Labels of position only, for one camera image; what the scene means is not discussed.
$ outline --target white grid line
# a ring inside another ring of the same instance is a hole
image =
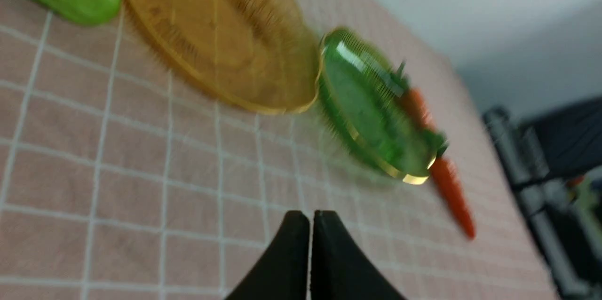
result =
[[[107,84],[107,101],[105,103],[105,110],[103,116],[103,123],[101,125],[101,134],[98,141],[98,150],[96,153],[95,169],[94,169],[94,191],[92,193],[92,205],[90,207],[90,221],[88,223],[88,238],[86,240],[86,255],[84,256],[84,286],[81,289],[81,300],[88,300],[88,281],[90,280],[90,274],[92,272],[92,246],[94,244],[94,225],[96,206],[98,204],[98,191],[100,189],[100,177],[101,177],[101,163],[103,163],[103,152],[105,137],[107,134],[107,125],[109,120],[109,111],[111,110],[111,99],[112,99],[112,86],[115,79],[115,68],[117,66],[117,59],[119,55],[119,46],[121,44],[121,37],[123,34],[123,19],[125,13],[123,10],[119,16],[119,27],[117,32],[117,38],[115,40],[115,47],[113,49],[113,56],[111,62],[111,74]]]
[[[4,26],[2,24],[0,24],[0,32],[4,32],[4,33],[8,34],[9,36],[15,37],[16,39],[25,41],[26,43],[30,43],[32,45],[38,46],[39,42],[40,42],[39,40],[32,38],[23,32],[20,32],[18,30],[15,30],[14,28],[10,28],[8,26]]]
[[[255,115],[255,127],[260,128],[260,116]],[[267,220],[267,195],[265,191],[265,176],[264,176],[264,162],[263,162],[263,149],[261,147],[261,138],[258,131],[255,132],[255,143],[257,144],[257,163],[259,168],[260,178],[260,193],[261,193],[261,214],[262,222],[264,225],[264,240],[269,243],[269,221]]]
[[[219,160],[218,165],[218,186],[217,186],[217,214],[218,214],[218,233],[220,239],[220,270],[219,270],[219,280],[220,280],[220,295],[225,296],[225,288],[226,288],[226,248],[223,242],[224,238],[224,206],[223,206],[223,152],[222,152],[222,134],[220,132],[220,105],[219,103],[215,104],[215,136],[216,141],[215,145],[217,146],[217,156]]]
[[[290,128],[290,137],[293,138],[295,129],[295,118],[291,118],[291,128]],[[299,195],[299,209],[301,209],[305,214],[308,214],[307,202],[305,202],[305,194],[303,194],[303,184],[301,182],[301,170],[299,169],[299,159],[297,158],[297,146],[295,142],[290,142],[291,151],[293,152],[293,166],[294,166],[294,176],[292,178],[295,179],[295,184],[297,186],[297,194]]]
[[[48,11],[46,14],[46,20],[44,22],[44,29],[40,38],[40,41],[37,45],[36,56],[34,57],[34,62],[32,65],[32,72],[30,73],[29,81],[27,82],[27,87],[25,93],[23,95],[23,100],[21,102],[21,107],[19,110],[19,119],[17,120],[17,125],[15,127],[15,133],[13,135],[13,141],[10,145],[10,149],[8,150],[8,157],[6,160],[6,165],[4,166],[4,176],[2,178],[2,188],[0,190],[0,219],[2,218],[2,207],[6,201],[6,195],[8,194],[8,189],[10,185],[10,177],[13,173],[13,167],[15,167],[15,157],[17,155],[17,144],[21,139],[21,132],[23,131],[23,126],[25,124],[25,116],[27,115],[27,109],[30,103],[30,97],[32,96],[32,89],[34,84],[36,83],[36,76],[38,72],[38,68],[40,66],[41,56],[44,52],[44,45],[46,44],[46,39],[48,37],[48,32],[50,30],[50,24],[52,21],[52,12]]]
[[[10,90],[15,90],[15,91],[23,92],[23,93],[26,91],[25,86],[17,85],[15,83],[11,83],[10,81],[6,81],[4,79],[0,79],[0,87],[8,88]]]
[[[165,167],[163,170],[163,184],[161,186],[161,247],[159,249],[159,287],[160,300],[165,300],[165,272],[166,272],[166,250],[167,250],[167,207],[168,207],[168,180],[169,170],[172,161],[172,132],[174,130],[174,116],[172,106],[172,93],[174,85],[174,76],[169,72],[167,82],[168,96],[168,131],[167,131],[167,150],[165,154]]]

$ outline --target green plate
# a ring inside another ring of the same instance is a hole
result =
[[[324,112],[350,152],[394,178],[422,184],[437,147],[399,108],[391,64],[346,28],[320,44],[318,88]]]

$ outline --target table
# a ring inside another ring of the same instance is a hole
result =
[[[286,210],[329,208],[410,299],[554,299],[449,61],[376,0],[299,4],[318,36],[348,25],[407,61],[449,137],[475,241],[432,183],[409,186],[351,159],[318,107],[233,109],[173,77],[123,15],[86,29],[0,0],[0,294],[218,299]]]

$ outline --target orange carrot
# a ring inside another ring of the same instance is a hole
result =
[[[419,90],[410,88],[410,90],[402,94],[398,100],[402,109],[408,113],[416,125],[432,129],[433,131],[436,129],[433,117],[431,116],[430,111],[428,111],[426,101]]]
[[[462,192],[462,183],[456,171],[456,165],[446,158],[437,158],[430,167],[430,175],[439,187],[439,193],[447,201],[451,213],[466,235],[475,238],[475,223]]]

